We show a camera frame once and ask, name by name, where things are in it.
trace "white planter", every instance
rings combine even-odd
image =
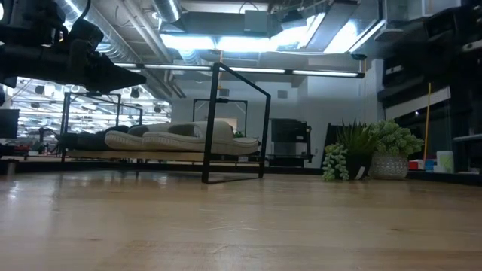
[[[371,159],[370,176],[375,179],[403,179],[407,177],[408,159],[405,155],[392,156],[375,153]]]

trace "ceiling light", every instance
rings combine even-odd
[[[299,26],[281,31],[278,35],[271,38],[271,49],[276,50],[278,47],[295,45],[301,41],[307,33],[308,26]]]
[[[366,34],[365,36],[363,36],[362,38],[360,38],[360,40],[359,40],[358,42],[356,42],[355,45],[353,45],[353,46],[349,49],[349,52],[350,52],[350,53],[353,53],[353,52],[355,52],[358,48],[360,48],[365,42],[367,42],[367,40],[368,40],[372,35],[374,35],[380,28],[382,28],[382,26],[385,26],[385,23],[386,23],[385,20],[381,20],[374,28],[372,28],[372,30],[369,31],[368,34]]]
[[[201,65],[144,65],[146,69],[168,69],[173,71],[211,71],[211,66],[201,66]]]
[[[269,38],[222,37],[218,50],[227,52],[266,52],[270,50]]]
[[[38,95],[43,95],[45,93],[45,87],[44,86],[35,87],[35,93]]]
[[[263,68],[231,68],[235,72],[256,72],[256,73],[270,73],[270,74],[284,74],[284,69],[263,69]]]
[[[308,27],[307,33],[298,43],[298,49],[306,47],[309,44],[309,42],[311,41],[311,38],[313,37],[313,35],[315,35],[316,30],[318,30],[319,26],[322,24],[322,21],[325,18],[325,15],[326,13],[323,12],[316,16],[311,16],[310,18],[307,19],[307,23],[309,27]]]
[[[131,63],[117,63],[115,64],[117,67],[121,68],[135,68],[136,64],[131,64]]]
[[[313,75],[313,76],[331,76],[331,77],[358,77],[356,72],[324,72],[324,71],[300,71],[294,70],[293,75]]]
[[[211,66],[204,65],[171,65],[171,64],[138,64],[140,69],[166,69],[177,71],[212,71]],[[286,74],[286,75],[312,75],[312,76],[328,76],[328,77],[351,77],[362,78],[362,73],[356,72],[333,72],[333,71],[316,71],[316,70],[285,70],[285,69],[266,69],[266,68],[248,68],[248,67],[230,67],[235,72],[249,73],[265,73],[265,74]]]
[[[215,45],[211,37],[208,36],[186,36],[186,35],[167,35],[161,34],[164,44],[168,48],[177,50],[214,50]]]
[[[334,36],[326,47],[325,53],[345,53],[358,40],[357,27],[353,21],[348,21],[345,26]]]
[[[130,91],[130,96],[134,99],[138,99],[141,96],[141,94],[139,93],[139,88],[133,87]]]

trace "plant pot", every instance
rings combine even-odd
[[[405,155],[374,154],[371,159],[370,177],[400,180],[407,177],[408,159]]]
[[[348,155],[346,169],[350,180],[363,180],[370,170],[371,155]]]

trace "wooden floor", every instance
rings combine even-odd
[[[197,174],[0,181],[0,270],[481,270],[482,189]]]

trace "green plant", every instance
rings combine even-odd
[[[240,139],[240,138],[243,138],[243,137],[245,137],[245,136],[243,135],[243,132],[236,132],[236,133],[234,134],[234,138],[235,138],[235,139]]]
[[[377,137],[372,136],[371,126],[357,123],[345,126],[337,133],[337,141],[347,150],[348,155],[372,155],[377,146]]]
[[[412,135],[407,128],[401,128],[394,120],[375,124],[370,133],[377,139],[376,152],[390,155],[409,156],[422,150],[423,140]]]
[[[346,154],[348,150],[340,143],[326,146],[325,160],[323,161],[323,180],[333,181],[337,175],[347,181],[349,179],[346,169]]]

